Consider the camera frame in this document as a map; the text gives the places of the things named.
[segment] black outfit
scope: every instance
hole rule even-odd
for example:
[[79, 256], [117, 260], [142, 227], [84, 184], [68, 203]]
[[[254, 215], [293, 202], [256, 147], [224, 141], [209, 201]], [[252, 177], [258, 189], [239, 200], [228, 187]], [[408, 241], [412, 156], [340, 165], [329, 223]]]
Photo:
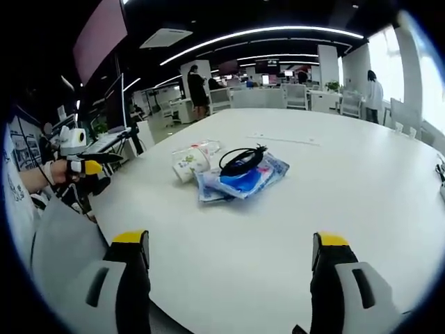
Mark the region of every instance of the black outfit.
[[298, 82], [303, 84], [307, 81], [307, 74], [305, 72], [299, 72], [298, 74]]
[[378, 124], [377, 109], [366, 108], [366, 120]]
[[204, 91], [204, 79], [199, 74], [188, 73], [187, 82], [193, 106], [206, 106], [207, 96]]
[[225, 88], [225, 87], [220, 85], [218, 82], [216, 82], [215, 79], [209, 80], [209, 90], [215, 90], [215, 89], [221, 89], [221, 88]]
[[48, 161], [54, 160], [54, 155], [51, 150], [51, 143], [49, 140], [42, 136], [39, 140], [40, 158], [42, 160], [42, 165], [46, 164]]

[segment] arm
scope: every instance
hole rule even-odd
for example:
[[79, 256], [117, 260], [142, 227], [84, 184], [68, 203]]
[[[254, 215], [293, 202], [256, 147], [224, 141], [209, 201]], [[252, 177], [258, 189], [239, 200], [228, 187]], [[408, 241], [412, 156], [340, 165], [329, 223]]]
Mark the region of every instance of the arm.
[[[66, 181], [67, 162], [66, 160], [58, 160], [51, 164], [51, 176], [54, 184], [62, 184]], [[35, 193], [42, 190], [48, 185], [48, 181], [39, 168], [25, 170], [20, 172], [20, 178], [23, 185], [29, 193]]]

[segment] coiled black cable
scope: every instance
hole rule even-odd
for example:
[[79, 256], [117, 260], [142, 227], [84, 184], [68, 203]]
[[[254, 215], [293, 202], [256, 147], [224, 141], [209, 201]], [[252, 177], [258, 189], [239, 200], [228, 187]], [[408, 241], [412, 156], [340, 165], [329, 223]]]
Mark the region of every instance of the coiled black cable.
[[[221, 168], [221, 176], [237, 176], [247, 173], [249, 170], [257, 167], [258, 164], [263, 160], [264, 152], [267, 150], [266, 146], [261, 146], [258, 144], [257, 148], [237, 148], [235, 150], [229, 151], [222, 156], [219, 162]], [[225, 166], [222, 166], [223, 159], [237, 151], [244, 151], [238, 154], [232, 160], [227, 162]]]

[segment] window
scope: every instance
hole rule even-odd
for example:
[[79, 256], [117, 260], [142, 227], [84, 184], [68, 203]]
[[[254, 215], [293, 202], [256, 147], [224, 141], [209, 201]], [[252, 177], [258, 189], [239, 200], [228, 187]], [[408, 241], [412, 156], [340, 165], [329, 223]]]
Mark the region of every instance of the window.
[[383, 99], [391, 98], [403, 102], [403, 66], [396, 32], [392, 26], [369, 38], [371, 69], [383, 87]]
[[343, 59], [341, 57], [339, 57], [339, 83], [344, 86], [344, 82], [343, 82]]
[[411, 30], [419, 56], [422, 80], [422, 117], [445, 134], [445, 85], [424, 39]]

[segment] white table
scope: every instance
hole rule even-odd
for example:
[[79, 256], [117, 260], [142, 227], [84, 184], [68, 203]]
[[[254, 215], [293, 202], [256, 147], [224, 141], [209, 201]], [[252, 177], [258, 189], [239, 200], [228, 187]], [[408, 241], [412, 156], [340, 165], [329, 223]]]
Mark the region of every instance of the white table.
[[[266, 144], [291, 168], [249, 200], [201, 206], [195, 186], [176, 180], [170, 153], [206, 138], [227, 149]], [[419, 302], [445, 247], [436, 161], [431, 147], [370, 122], [232, 109], [128, 163], [91, 204], [108, 242], [149, 230], [150, 296], [190, 331], [290, 333], [310, 327], [317, 231], [344, 236], [392, 286], [400, 311]]]

